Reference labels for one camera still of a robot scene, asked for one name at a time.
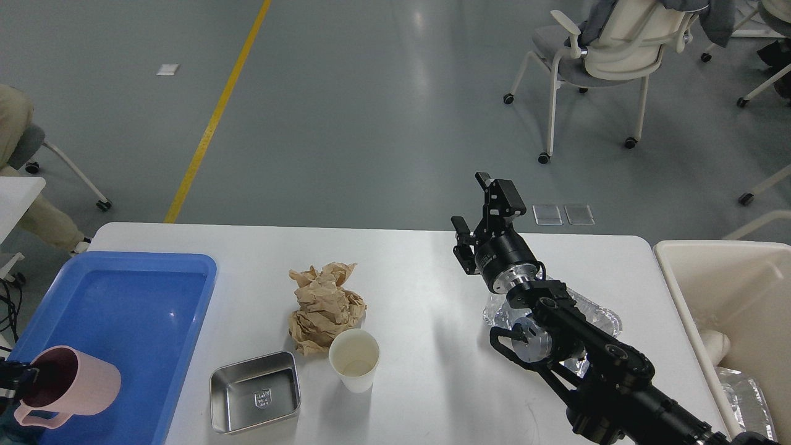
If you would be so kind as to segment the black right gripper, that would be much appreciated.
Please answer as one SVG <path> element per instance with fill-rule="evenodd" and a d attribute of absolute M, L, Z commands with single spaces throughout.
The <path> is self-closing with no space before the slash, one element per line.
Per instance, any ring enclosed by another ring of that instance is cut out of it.
<path fill-rule="evenodd" d="M 495 180 L 485 172 L 476 172 L 475 179 L 484 192 L 482 220 L 472 233 L 463 216 L 451 217 L 457 239 L 453 253 L 464 273 L 480 274 L 492 293 L 504 295 L 515 278 L 530 281 L 539 272 L 538 260 L 512 226 L 527 206 L 511 180 Z"/>

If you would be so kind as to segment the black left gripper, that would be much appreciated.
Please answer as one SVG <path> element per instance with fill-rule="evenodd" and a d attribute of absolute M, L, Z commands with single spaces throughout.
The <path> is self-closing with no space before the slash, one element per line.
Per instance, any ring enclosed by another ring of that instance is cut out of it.
<path fill-rule="evenodd" d="M 1 414 L 32 390 L 38 374 L 31 363 L 1 362 Z"/>

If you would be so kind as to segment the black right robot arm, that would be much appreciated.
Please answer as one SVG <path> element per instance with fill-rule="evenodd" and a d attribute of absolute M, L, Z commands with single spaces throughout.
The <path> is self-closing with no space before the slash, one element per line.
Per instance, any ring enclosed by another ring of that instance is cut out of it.
<path fill-rule="evenodd" d="M 475 175 L 484 191 L 482 219 L 471 231 L 461 216 L 453 253 L 467 275 L 482 276 L 523 316 L 493 326 L 491 346 L 536 372 L 566 405 L 573 433 L 593 443 L 630 438 L 636 444 L 771 444 L 759 433 L 729 439 L 653 386 L 655 368 L 635 347 L 588 321 L 562 281 L 546 276 L 512 223 L 527 208 L 511 180 Z"/>

